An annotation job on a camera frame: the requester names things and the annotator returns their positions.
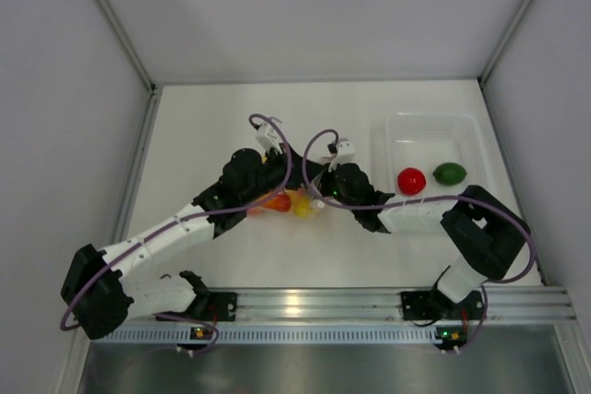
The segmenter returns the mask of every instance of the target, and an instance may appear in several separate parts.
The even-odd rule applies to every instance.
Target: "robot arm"
[[[207,320],[203,314],[211,298],[221,293],[210,293],[200,277],[190,271],[176,276],[156,273],[170,257],[235,227],[247,212],[246,209],[231,209],[243,208],[270,193],[283,184],[286,175],[285,188],[297,190],[304,185],[302,158],[290,146],[280,143],[269,124],[257,127],[256,138],[265,148],[265,160],[253,149],[240,149],[224,165],[219,180],[172,217],[119,244],[98,251],[86,245],[74,255],[61,292],[67,304],[79,297],[80,290],[89,286],[97,273],[104,271],[72,310],[90,339],[109,334],[127,319],[161,312]],[[405,319],[452,318],[457,307],[484,281],[498,280],[505,275],[524,244],[522,235],[510,223],[490,211],[463,202],[382,209],[381,205],[402,199],[371,185],[367,175],[351,163],[355,150],[348,140],[341,139],[330,145],[329,151],[332,156],[323,164],[307,162],[307,176],[315,178],[324,197],[347,206],[376,207],[351,210],[366,230],[373,233],[446,232],[462,253],[424,297],[403,303],[407,311]],[[292,158],[289,172],[288,153]],[[528,231],[523,221],[483,188],[471,185],[463,195],[510,214]],[[474,221],[486,224],[480,227]],[[116,263],[109,268],[107,264],[114,261]]]
[[[376,190],[368,176],[350,162],[331,164],[317,182],[320,193],[346,206],[379,207],[404,202],[404,198]],[[504,212],[527,233],[529,227],[486,189],[470,185],[460,195]],[[429,320],[449,318],[471,294],[488,280],[501,280],[525,243],[519,231],[490,209],[463,201],[442,200],[396,208],[355,210],[356,220],[373,233],[447,233],[461,255],[437,279],[425,297],[403,304],[405,318],[420,312]]]
[[[92,245],[79,249],[62,287],[67,304],[97,272],[127,254],[103,273],[72,310],[90,339],[103,337],[138,316],[173,311],[199,318],[210,298],[207,287],[190,271],[161,278],[156,275],[160,265],[241,222],[246,209],[229,209],[243,208],[281,185],[288,174],[288,150],[292,168],[285,188],[298,189],[303,184],[302,158],[279,143],[269,124],[258,127],[257,140],[266,149],[265,160],[253,149],[238,150],[223,167],[220,179],[172,217],[119,244],[98,251]],[[308,163],[310,176],[323,170],[318,163]],[[200,217],[205,211],[209,215]]]

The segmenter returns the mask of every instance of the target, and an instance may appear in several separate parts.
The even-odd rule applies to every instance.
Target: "purple cable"
[[[267,203],[268,201],[272,200],[275,196],[277,196],[279,193],[281,193],[283,191],[283,189],[287,185],[287,181],[289,180],[289,176],[291,174],[292,166],[293,166],[292,153],[291,153],[291,150],[289,148],[287,148],[289,146],[289,143],[287,142],[287,137],[285,137],[285,134],[283,133],[283,131],[269,117],[259,114],[259,113],[254,113],[248,118],[248,121],[252,122],[254,119],[261,119],[264,122],[266,122],[267,124],[269,124],[275,130],[275,132],[277,133],[279,138],[282,140],[283,145],[285,146],[285,154],[287,157],[287,168],[286,168],[286,172],[285,172],[285,177],[283,178],[283,181],[281,182],[281,184],[277,188],[275,188],[275,190],[273,192],[271,192],[265,198],[263,198],[261,200],[257,200],[255,202],[251,202],[248,205],[245,205],[243,207],[228,208],[228,209],[215,209],[212,211],[197,212],[195,214],[190,214],[188,216],[183,217],[180,221],[190,221],[190,220],[196,219],[198,217],[209,217],[209,216],[217,216],[217,215],[221,215],[221,214],[232,214],[235,212],[248,211],[249,209],[253,209],[255,207],[258,207],[260,205]],[[176,221],[171,221],[170,223],[167,223],[162,228],[160,228],[160,229],[156,230],[155,232],[146,236],[146,238],[144,239],[144,242],[149,242],[150,240],[153,240],[154,237],[157,237],[158,235],[164,233],[165,231],[170,230],[172,227],[174,227],[176,225],[177,225]],[[89,279],[89,281],[87,281],[84,284],[84,286],[82,286],[82,288],[80,288],[80,291],[78,291],[78,293],[74,296],[74,298],[72,299],[72,302],[67,306],[66,311],[62,315],[62,319],[59,323],[59,328],[62,331],[70,331],[70,330],[75,329],[80,326],[80,324],[78,324],[78,323],[74,324],[74,325],[67,325],[66,324],[67,319],[70,317],[70,315],[74,311],[74,308],[76,307],[76,305],[80,302],[80,299],[82,299],[84,294],[86,294],[86,292],[92,287],[92,285],[94,285],[94,283],[96,283],[96,281],[98,279],[100,279],[104,275],[105,272],[107,272],[109,269],[114,267],[117,263],[121,262],[126,257],[129,257],[130,255],[132,255],[141,246],[142,246],[142,243],[137,242],[136,244],[131,246],[127,251],[125,251],[125,252],[121,253],[119,256],[115,257],[113,260],[111,260],[109,263],[107,263],[104,267],[102,267],[101,270],[99,270],[94,276],[92,276]]]
[[[435,196],[435,197],[424,197],[424,198],[412,198],[409,200],[404,200],[402,202],[385,203],[383,205],[375,205],[375,206],[343,205],[341,203],[333,202],[327,198],[324,198],[322,196],[322,194],[319,192],[318,188],[310,182],[310,180],[308,178],[308,171],[306,168],[306,162],[308,161],[308,154],[310,152],[310,149],[314,145],[314,143],[316,143],[316,141],[320,137],[324,136],[325,134],[334,134],[336,136],[337,141],[339,139],[339,133],[334,129],[325,129],[323,131],[320,131],[316,136],[314,136],[308,142],[308,145],[306,146],[306,149],[304,150],[304,155],[302,156],[302,173],[304,175],[304,182],[306,183],[306,186],[312,191],[312,194],[314,195],[314,197],[317,198],[318,200],[320,200],[321,202],[324,202],[326,205],[328,205],[330,207],[340,208],[340,209],[357,210],[357,211],[399,208],[404,205],[415,205],[415,204],[419,204],[419,203],[440,202],[442,200],[459,200],[462,202],[466,202],[466,203],[487,209],[490,212],[492,212],[493,214],[496,214],[497,216],[501,217],[502,219],[505,219],[506,221],[508,221],[524,237],[525,241],[527,242],[527,245],[529,246],[529,261],[527,262],[527,266],[524,268],[523,271],[521,271],[516,276],[511,277],[510,279],[505,279],[502,281],[492,281],[492,282],[512,283],[514,281],[518,281],[518,280],[522,279],[531,270],[531,268],[533,268],[534,265],[536,264],[537,248],[536,248],[536,245],[534,244],[534,239],[532,239],[532,237],[524,229],[524,227],[521,226],[521,224],[518,221],[516,221],[513,217],[511,217],[506,212],[504,212],[500,209],[497,209],[488,203],[481,202],[480,200],[477,200],[475,198],[465,197],[465,196]]]
[[[480,334],[480,331],[482,330],[482,326],[484,325],[484,321],[487,318],[487,314],[488,314],[488,295],[487,295],[487,290],[485,290],[484,286],[481,286],[480,289],[482,290],[482,302],[483,302],[482,305],[483,305],[484,311],[482,312],[482,317],[478,321],[478,325],[476,325],[476,328],[474,329],[474,332],[470,336],[470,339],[468,339],[468,341],[461,348],[462,351],[465,350],[466,347],[472,346],[472,344],[476,340],[476,337],[478,337],[478,335]]]

